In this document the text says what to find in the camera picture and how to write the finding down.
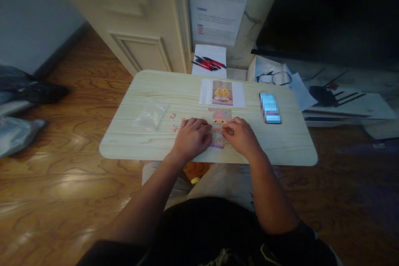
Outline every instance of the black shirt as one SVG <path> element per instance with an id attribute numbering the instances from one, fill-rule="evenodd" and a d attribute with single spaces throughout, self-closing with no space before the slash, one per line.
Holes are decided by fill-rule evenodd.
<path id="1" fill-rule="evenodd" d="M 150 249 L 97 241 L 83 265 L 337 265 L 335 254 L 301 222 L 263 233 L 256 215 L 222 198 L 191 199 L 166 210 Z"/>

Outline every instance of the wooden floor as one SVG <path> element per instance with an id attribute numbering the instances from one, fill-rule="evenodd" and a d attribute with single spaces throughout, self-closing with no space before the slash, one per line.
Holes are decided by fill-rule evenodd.
<path id="1" fill-rule="evenodd" d="M 132 76 L 90 31 L 49 77 L 71 93 L 25 119 L 49 122 L 0 161 L 0 264 L 73 265 L 141 185 L 143 161 L 108 160 L 101 139 Z M 275 167 L 302 219 L 345 265 L 399 264 L 399 170 L 359 127 L 314 128 L 315 167 Z M 209 165 L 191 163 L 189 177 Z"/>

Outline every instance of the black glasses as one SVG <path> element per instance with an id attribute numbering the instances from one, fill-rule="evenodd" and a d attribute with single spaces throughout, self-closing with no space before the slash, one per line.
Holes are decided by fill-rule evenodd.
<path id="1" fill-rule="evenodd" d="M 277 75 L 277 74 L 280 74 L 280 73 L 285 73 L 285 74 L 287 74 L 287 75 L 288 75 L 288 78 L 289 78 L 289 80 L 290 80 L 289 82 L 280 84 L 280 86 L 282 86 L 282 85 L 287 85 L 287 84 L 290 84 L 290 83 L 292 82 L 291 75 L 290 75 L 289 73 L 285 72 L 285 71 L 280 71 L 280 72 L 277 72 L 277 73 L 274 73 L 274 74 L 273 74 L 273 71 L 268 72 L 267 74 L 260 74 L 259 76 L 256 77 L 256 81 L 259 83 L 259 78 L 260 78 L 260 77 L 262 77 L 262 76 L 271 76 L 271 82 L 272 82 L 274 85 L 276 85 L 276 83 L 274 82 L 274 76 Z"/>

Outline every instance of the wooden table top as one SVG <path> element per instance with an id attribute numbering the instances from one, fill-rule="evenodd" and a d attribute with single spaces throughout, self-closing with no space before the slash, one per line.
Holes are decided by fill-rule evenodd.
<path id="1" fill-rule="evenodd" d="M 173 146 L 181 118 L 212 118 L 208 108 L 228 108 L 232 117 L 244 118 L 274 165 L 313 166 L 318 157 L 302 113 L 292 91 L 284 86 L 244 82 L 246 107 L 200 105 L 202 76 L 145 70 L 138 73 L 119 106 L 101 144 L 101 154 L 110 159 L 163 160 Z M 280 110 L 281 124 L 265 124 L 259 93 L 273 93 Z M 133 125 L 146 103 L 168 105 L 155 131 Z M 248 163 L 227 143 L 224 149 L 208 148 L 193 161 Z"/>

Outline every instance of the hand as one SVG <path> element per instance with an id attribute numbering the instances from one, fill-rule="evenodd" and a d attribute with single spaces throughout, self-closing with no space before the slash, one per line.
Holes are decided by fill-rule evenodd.
<path id="1" fill-rule="evenodd" d="M 208 148 L 212 140 L 211 128 L 203 119 L 184 120 L 170 154 L 186 164 Z"/>
<path id="2" fill-rule="evenodd" d="M 243 118 L 235 117 L 223 125 L 222 129 L 223 137 L 247 160 L 252 155 L 263 153 L 255 133 Z"/>

